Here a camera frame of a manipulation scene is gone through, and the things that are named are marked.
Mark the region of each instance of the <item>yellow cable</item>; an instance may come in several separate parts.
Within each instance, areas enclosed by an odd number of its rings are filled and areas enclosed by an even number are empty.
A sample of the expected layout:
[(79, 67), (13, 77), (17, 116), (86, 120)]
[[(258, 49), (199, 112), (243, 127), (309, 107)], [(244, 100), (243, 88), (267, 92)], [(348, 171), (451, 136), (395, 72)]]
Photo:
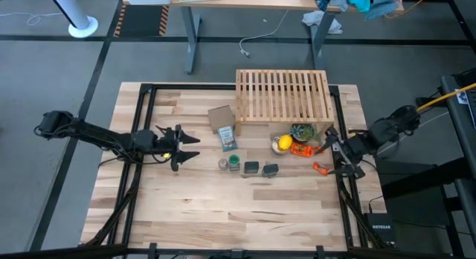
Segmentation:
[(437, 98), (437, 99), (435, 99), (435, 100), (433, 100), (433, 101), (431, 101), (431, 102), (428, 102), (428, 103), (422, 105), (421, 107), (417, 108), (416, 110), (417, 110), (418, 112), (421, 112), (422, 110), (424, 110), (425, 108), (427, 108), (427, 107), (429, 107), (429, 106), (432, 106), (432, 105), (434, 105), (434, 104), (436, 104), (436, 103), (438, 103), (438, 102), (440, 102), (440, 101), (442, 101), (442, 100), (448, 99), (448, 98), (450, 98), (451, 96), (455, 96), (455, 95), (459, 94), (460, 92), (464, 92), (465, 90), (469, 90), (469, 89), (473, 89), (473, 88), (476, 88), (476, 83), (473, 83), (473, 84), (471, 84), (471, 85), (468, 85), (468, 86), (466, 86), (466, 87), (464, 87), (464, 88), (461, 88), (461, 89), (459, 89), (459, 90), (457, 90), (457, 91), (455, 91), (455, 92), (450, 92), (450, 93), (448, 93), (448, 94), (446, 94), (446, 95), (443, 95), (442, 97), (439, 97), (439, 98)]
[(404, 14), (406, 14), (407, 12), (411, 11), (413, 8), (415, 8), (418, 4), (422, 3), (423, 0), (419, 0), (417, 3), (415, 3), (413, 6), (411, 6), (410, 8), (408, 8), (406, 11), (404, 11), (402, 14), (398, 14), (398, 15), (395, 15), (395, 16), (388, 16), (385, 14), (385, 17), (389, 18), (389, 19), (393, 19), (393, 18), (396, 18), (396, 17), (400, 17)]

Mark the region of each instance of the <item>lemon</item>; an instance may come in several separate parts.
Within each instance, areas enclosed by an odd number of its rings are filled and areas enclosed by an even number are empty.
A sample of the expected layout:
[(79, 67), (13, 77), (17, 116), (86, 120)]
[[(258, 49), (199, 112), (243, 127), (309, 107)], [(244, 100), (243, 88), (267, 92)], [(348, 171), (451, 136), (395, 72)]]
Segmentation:
[(292, 137), (290, 135), (283, 135), (280, 137), (279, 148), (280, 150), (288, 150), (292, 144)]

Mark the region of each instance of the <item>wooden slatted crate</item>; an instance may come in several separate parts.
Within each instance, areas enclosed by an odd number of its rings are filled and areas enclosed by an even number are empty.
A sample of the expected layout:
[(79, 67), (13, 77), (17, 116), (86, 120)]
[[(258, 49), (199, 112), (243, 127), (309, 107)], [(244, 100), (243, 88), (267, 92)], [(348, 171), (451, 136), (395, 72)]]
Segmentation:
[(237, 70), (236, 134), (254, 122), (334, 123), (325, 71)]

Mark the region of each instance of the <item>wooden tabletop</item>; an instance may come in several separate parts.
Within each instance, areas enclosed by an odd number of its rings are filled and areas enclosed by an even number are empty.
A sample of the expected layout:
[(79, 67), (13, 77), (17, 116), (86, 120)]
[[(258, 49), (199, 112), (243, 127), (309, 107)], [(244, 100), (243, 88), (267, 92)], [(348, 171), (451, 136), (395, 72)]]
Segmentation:
[[(111, 130), (130, 131), (140, 85), (121, 85)], [(347, 129), (364, 129), (357, 87), (340, 85), (339, 89)], [(328, 251), (346, 250), (335, 176), (322, 176), (312, 169), (313, 162), (332, 168), (331, 153), (312, 158), (274, 155), (270, 137), (288, 132), (289, 125), (283, 124), (242, 125), (242, 134), (237, 137), (239, 149), (223, 153), (207, 113), (224, 105), (234, 111), (235, 101), (233, 90), (158, 90), (152, 130), (160, 135), (156, 124), (181, 124), (188, 135), (201, 139), (181, 148), (199, 151), (200, 155), (181, 165), (178, 173), (168, 164), (143, 167), (129, 247), (147, 248), (149, 243), (157, 243), (163, 249), (312, 251), (322, 245)], [(220, 170), (219, 159), (231, 154), (241, 158), (241, 167), (245, 161), (258, 161), (260, 167), (277, 163), (279, 174), (269, 179)], [(112, 157), (104, 153), (103, 160)], [(90, 240), (113, 212), (122, 167), (122, 162), (110, 162), (99, 169), (81, 242)], [(381, 196), (382, 190), (376, 171), (368, 164), (361, 167), (367, 175), (357, 185), (366, 211), (369, 200)], [(135, 168), (131, 169), (129, 183)], [(372, 204), (375, 212), (386, 212), (383, 199)], [(356, 222), (350, 216), (354, 242), (358, 243)], [(122, 238), (123, 219), (118, 240)]]
[[(264, 8), (264, 9), (284, 9), (284, 10), (317, 10), (315, 0), (216, 0), (198, 2), (180, 2), (172, 0), (171, 6), (191, 6), (191, 7), (243, 7), (243, 8)], [(402, 3), (394, 13), (403, 12)], [(337, 6), (329, 5), (327, 11), (339, 12)], [(348, 11), (357, 11), (354, 7), (349, 7)]]

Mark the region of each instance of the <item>white cable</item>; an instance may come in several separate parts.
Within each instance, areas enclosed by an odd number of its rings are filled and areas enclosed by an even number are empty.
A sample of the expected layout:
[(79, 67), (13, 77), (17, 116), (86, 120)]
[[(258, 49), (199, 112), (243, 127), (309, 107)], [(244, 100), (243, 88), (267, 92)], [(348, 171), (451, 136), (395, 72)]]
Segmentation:
[(6, 14), (0, 14), (0, 17), (3, 16), (12, 16), (12, 15), (28, 15), (30, 18), (27, 20), (27, 25), (38, 25), (42, 21), (42, 17), (47, 17), (47, 16), (55, 16), (55, 15), (62, 15), (62, 13), (49, 13), (49, 14), (31, 14), (31, 13), (6, 13)]
[(284, 20), (284, 17), (286, 17), (286, 15), (288, 14), (289, 10), (286, 10), (286, 12), (284, 13), (283, 15), (283, 18), (281, 18), (281, 21), (280, 23), (277, 25), (276, 29), (274, 29), (273, 32), (271, 33), (267, 33), (267, 34), (264, 34), (264, 35), (260, 35), (260, 36), (251, 36), (251, 37), (248, 37), (248, 38), (244, 38), (244, 39), (241, 39), (239, 41), (239, 52), (241, 54), (244, 54), (245, 56), (247, 56), (248, 58), (250, 57), (250, 53), (245, 51), (245, 49), (241, 46), (241, 44), (244, 42), (244, 41), (247, 41), (247, 40), (251, 40), (251, 39), (259, 39), (259, 38), (262, 38), (264, 36), (271, 36), (271, 35), (274, 35), (274, 33), (277, 32), (278, 29), (280, 29), (280, 26), (281, 24), (283, 23), (283, 20)]
[[(419, 127), (421, 128), (421, 127), (425, 126), (426, 124), (429, 124), (430, 122), (436, 120), (437, 118), (440, 118), (440, 117), (442, 117), (442, 116), (444, 116), (444, 115), (447, 115), (448, 113), (449, 113), (449, 112), (444, 112), (444, 113), (441, 114), (441, 115), (438, 115), (438, 116), (436, 116), (436, 117), (434, 117), (434, 118), (431, 118), (431, 119), (429, 119), (429, 120), (423, 122), (423, 124), (420, 125)], [(381, 153), (387, 151), (387, 150), (388, 150), (389, 148), (391, 148), (392, 146), (396, 145), (399, 141), (403, 141), (403, 139), (405, 139), (405, 138), (407, 138), (406, 135), (404, 135), (403, 137), (401, 137), (397, 142), (395, 142), (395, 143), (389, 145), (388, 147), (384, 148), (383, 150), (379, 151), (379, 152), (377, 153), (377, 156), (380, 155)]]

